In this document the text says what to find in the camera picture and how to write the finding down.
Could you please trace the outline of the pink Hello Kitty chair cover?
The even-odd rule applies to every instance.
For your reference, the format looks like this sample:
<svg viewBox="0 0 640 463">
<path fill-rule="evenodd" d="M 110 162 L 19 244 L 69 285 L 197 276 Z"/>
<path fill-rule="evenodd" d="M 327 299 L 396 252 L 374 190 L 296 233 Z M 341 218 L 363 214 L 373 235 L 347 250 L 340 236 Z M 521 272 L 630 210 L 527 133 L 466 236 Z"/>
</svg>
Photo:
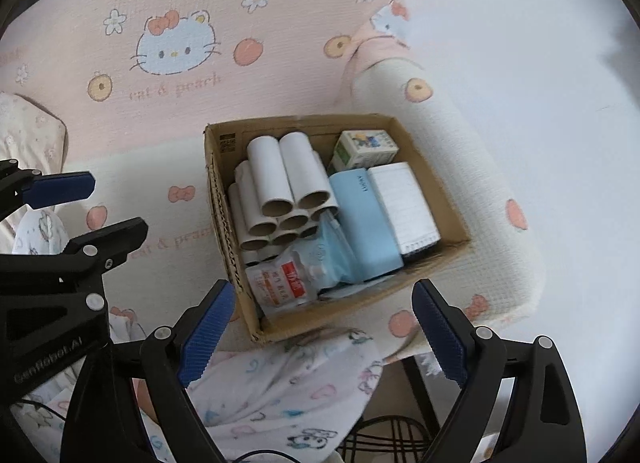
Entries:
<svg viewBox="0 0 640 463">
<path fill-rule="evenodd" d="M 71 235 L 148 223 L 105 283 L 148 327 L 229 279 L 207 126 L 376 114 L 416 139 L 469 237 L 427 279 L 473 322 L 501 329 L 534 313 L 544 265 L 480 137 L 414 61 L 417 25 L 405 0 L 40 0 L 1 32 L 1 93 L 63 122 L 63 171 L 96 179 L 90 199 L 58 209 Z M 326 327 L 369 333 L 388 361 L 424 353 L 411 289 Z"/>
</svg>

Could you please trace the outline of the white paper tube bundle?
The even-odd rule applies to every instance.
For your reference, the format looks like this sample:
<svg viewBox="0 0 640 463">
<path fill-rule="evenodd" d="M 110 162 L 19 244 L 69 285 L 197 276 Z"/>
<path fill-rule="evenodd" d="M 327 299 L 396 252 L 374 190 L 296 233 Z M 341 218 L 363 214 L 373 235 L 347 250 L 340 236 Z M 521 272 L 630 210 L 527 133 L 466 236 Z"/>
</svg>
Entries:
<svg viewBox="0 0 640 463">
<path fill-rule="evenodd" d="M 313 235 L 322 215 L 338 212 L 320 154 L 300 131 L 250 139 L 246 158 L 233 168 L 228 198 L 240 253 L 251 263 L 276 257 Z"/>
</svg>

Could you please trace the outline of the red white sachet packet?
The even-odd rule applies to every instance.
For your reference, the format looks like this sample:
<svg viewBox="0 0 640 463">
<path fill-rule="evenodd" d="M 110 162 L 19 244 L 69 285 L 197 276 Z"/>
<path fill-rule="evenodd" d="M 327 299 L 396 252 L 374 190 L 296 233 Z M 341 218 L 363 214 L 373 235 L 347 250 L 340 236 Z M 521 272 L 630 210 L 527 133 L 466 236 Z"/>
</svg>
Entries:
<svg viewBox="0 0 640 463">
<path fill-rule="evenodd" d="M 276 316 L 317 299 L 299 256 L 289 247 L 271 261 L 247 268 L 246 279 L 265 316 Z"/>
</svg>

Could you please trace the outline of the brown cardboard box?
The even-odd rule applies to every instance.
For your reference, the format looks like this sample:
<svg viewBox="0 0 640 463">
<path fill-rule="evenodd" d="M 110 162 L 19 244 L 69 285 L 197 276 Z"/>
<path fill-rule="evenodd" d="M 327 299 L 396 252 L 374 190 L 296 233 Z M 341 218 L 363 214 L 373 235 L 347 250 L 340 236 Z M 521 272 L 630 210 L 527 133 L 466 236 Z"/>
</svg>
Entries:
<svg viewBox="0 0 640 463">
<path fill-rule="evenodd" d="M 328 174 L 348 131 L 383 131 L 392 163 Z M 204 133 L 221 253 L 250 338 L 274 343 L 352 320 L 449 263 L 469 237 L 391 116 L 278 116 Z"/>
</svg>

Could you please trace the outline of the green white small carton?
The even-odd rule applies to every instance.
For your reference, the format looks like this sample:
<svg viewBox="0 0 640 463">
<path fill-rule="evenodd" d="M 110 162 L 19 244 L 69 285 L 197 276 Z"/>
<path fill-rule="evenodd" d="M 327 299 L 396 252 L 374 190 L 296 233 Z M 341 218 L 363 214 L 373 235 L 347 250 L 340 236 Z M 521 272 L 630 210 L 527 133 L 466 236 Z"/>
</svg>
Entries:
<svg viewBox="0 0 640 463">
<path fill-rule="evenodd" d="M 399 148 L 384 130 L 342 131 L 330 162 L 334 172 L 373 168 L 394 160 Z"/>
</svg>

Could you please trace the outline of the light blue box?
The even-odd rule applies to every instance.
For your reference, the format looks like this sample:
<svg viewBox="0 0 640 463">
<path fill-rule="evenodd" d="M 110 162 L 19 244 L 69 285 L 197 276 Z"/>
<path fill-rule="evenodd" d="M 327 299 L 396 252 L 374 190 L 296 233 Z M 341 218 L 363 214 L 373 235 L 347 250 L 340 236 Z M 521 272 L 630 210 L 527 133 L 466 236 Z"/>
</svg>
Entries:
<svg viewBox="0 0 640 463">
<path fill-rule="evenodd" d="M 364 281 L 404 267 L 395 236 L 365 168 L 332 174 L 338 221 L 352 247 Z"/>
</svg>

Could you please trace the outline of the blue white tissue pack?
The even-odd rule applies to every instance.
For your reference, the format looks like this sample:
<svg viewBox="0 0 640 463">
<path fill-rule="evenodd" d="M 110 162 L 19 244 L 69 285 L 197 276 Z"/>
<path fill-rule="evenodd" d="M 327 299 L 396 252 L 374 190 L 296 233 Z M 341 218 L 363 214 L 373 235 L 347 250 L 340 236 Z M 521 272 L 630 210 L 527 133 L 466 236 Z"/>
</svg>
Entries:
<svg viewBox="0 0 640 463">
<path fill-rule="evenodd" d="M 306 278 L 317 293 L 341 285 L 358 284 L 364 279 L 362 267 L 342 226 L 329 211 L 320 216 L 316 233 L 297 240 L 293 251 L 299 256 Z"/>
</svg>

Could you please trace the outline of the printed white pajama clothing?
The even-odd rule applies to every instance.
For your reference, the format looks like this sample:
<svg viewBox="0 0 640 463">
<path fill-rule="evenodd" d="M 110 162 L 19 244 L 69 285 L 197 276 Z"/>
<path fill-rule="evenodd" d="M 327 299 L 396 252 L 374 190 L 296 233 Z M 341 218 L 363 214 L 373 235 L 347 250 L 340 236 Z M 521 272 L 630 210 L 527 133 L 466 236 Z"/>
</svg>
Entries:
<svg viewBox="0 0 640 463">
<path fill-rule="evenodd" d="M 68 235 L 48 210 L 26 211 L 14 226 L 12 254 L 62 253 Z M 228 461 L 253 450 L 299 462 L 343 462 L 337 447 L 361 417 L 383 361 L 372 337 L 329 329 L 252 351 L 216 351 L 186 389 L 206 431 Z M 82 361 L 26 396 L 66 416 Z M 157 425 L 148 387 L 131 379 L 155 456 L 175 462 Z M 14 405 L 14 419 L 47 462 L 59 462 L 64 421 L 47 408 Z"/>
</svg>

